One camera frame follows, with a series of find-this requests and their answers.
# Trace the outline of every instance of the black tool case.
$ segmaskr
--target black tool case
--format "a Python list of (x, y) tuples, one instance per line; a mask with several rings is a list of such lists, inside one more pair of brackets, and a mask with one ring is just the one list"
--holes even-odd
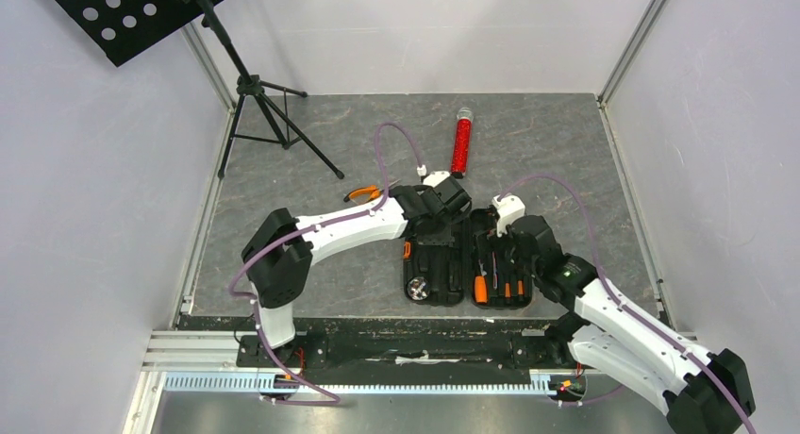
[[(445, 307), (457, 305), (465, 294), (482, 309), (523, 309), (530, 305), (532, 278), (511, 262), (513, 244), (507, 236), (498, 238), (495, 227), (494, 209), (475, 209), (467, 219), (439, 234), (409, 238), (403, 254), (406, 297), (417, 304)], [(481, 263), (486, 273), (485, 303), (475, 301), (475, 278), (481, 275)], [(411, 284), (422, 284), (426, 297), (417, 300), (409, 295)]]

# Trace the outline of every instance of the gray marble surface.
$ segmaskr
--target gray marble surface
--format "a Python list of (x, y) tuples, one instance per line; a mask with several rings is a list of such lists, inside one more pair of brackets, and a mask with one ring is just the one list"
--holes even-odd
[[(192, 314), (249, 314), (249, 306), (231, 299), (225, 286), (242, 265), (242, 248), (272, 210), (286, 207), (294, 215), (310, 215), (347, 208), (345, 193), (379, 183), (373, 134), (381, 122), (396, 121), (414, 135), (428, 170), (449, 169), (454, 118), (461, 107), (475, 112), (469, 169), (462, 180), (475, 206), (487, 206), (506, 186), (533, 172), (565, 177), (589, 207), (609, 277), (655, 313), (653, 290), (593, 96), (372, 94), (289, 99), (290, 116), (344, 171), (344, 180), (301, 142), (284, 151), (278, 145), (236, 141), (197, 276)], [(254, 102), (245, 105), (240, 133), (272, 137)], [(390, 178), (418, 181), (402, 134), (387, 129), (382, 148)], [(535, 181), (515, 194), (525, 201), (527, 212), (546, 217), (565, 251), (590, 256), (586, 226), (569, 193), (548, 181)], [(295, 301), (295, 316), (551, 318), (563, 312), (540, 294), (526, 309), (515, 311), (478, 309), (467, 300), (452, 308), (414, 305), (402, 294), (402, 250), (400, 241), (375, 242), (314, 266), (305, 292)]]

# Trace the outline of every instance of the perforated metal sheet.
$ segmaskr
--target perforated metal sheet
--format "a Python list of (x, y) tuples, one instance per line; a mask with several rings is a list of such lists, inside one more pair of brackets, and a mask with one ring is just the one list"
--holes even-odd
[(181, 0), (56, 2), (116, 66), (136, 57), (202, 13), (196, 4)]

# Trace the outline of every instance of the black music stand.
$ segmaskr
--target black music stand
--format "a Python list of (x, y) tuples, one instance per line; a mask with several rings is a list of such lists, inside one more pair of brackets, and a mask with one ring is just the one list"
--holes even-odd
[[(266, 96), (264, 87), (282, 91), (284, 96), (286, 93), (292, 93), (308, 97), (308, 94), (262, 81), (258, 75), (251, 75), (247, 72), (242, 59), (225, 32), (225, 28), (214, 13), (214, 3), (221, 1), (223, 0), (56, 0), (86, 34), (103, 49), (108, 59), (116, 66), (123, 65), (194, 18), (205, 14), (203, 25), (211, 28), (240, 73), (237, 87), (239, 102), (236, 105), (231, 128), (227, 133), (223, 162), (217, 175), (220, 178), (225, 176), (225, 166), (233, 141), (241, 138), (278, 143), (285, 149), (302, 140), (333, 171), (336, 177), (344, 178), (344, 173), (336, 168), (333, 162), (289, 119), (289, 116)], [(253, 96), (256, 99), (277, 140), (236, 134), (244, 99), (247, 96)], [(289, 140), (289, 129), (287, 129), (287, 135), (284, 136), (270, 109), (297, 134), (296, 139)]]

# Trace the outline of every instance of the pliers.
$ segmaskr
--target pliers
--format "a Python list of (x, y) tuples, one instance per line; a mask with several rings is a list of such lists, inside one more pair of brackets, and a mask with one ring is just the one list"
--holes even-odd
[[(398, 182), (400, 182), (400, 179), (395, 179), (394, 181), (390, 182), (389, 189), (396, 186)], [(375, 184), (373, 184), (372, 186), (355, 189), (354, 191), (348, 193), (344, 196), (344, 202), (347, 203), (348, 201), (352, 201), (357, 205), (363, 205), (364, 203), (369, 203), (373, 200), (376, 200), (382, 193), (383, 190), (379, 189)], [(363, 196), (366, 196), (367, 198), (363, 201), (357, 200), (357, 198)]]

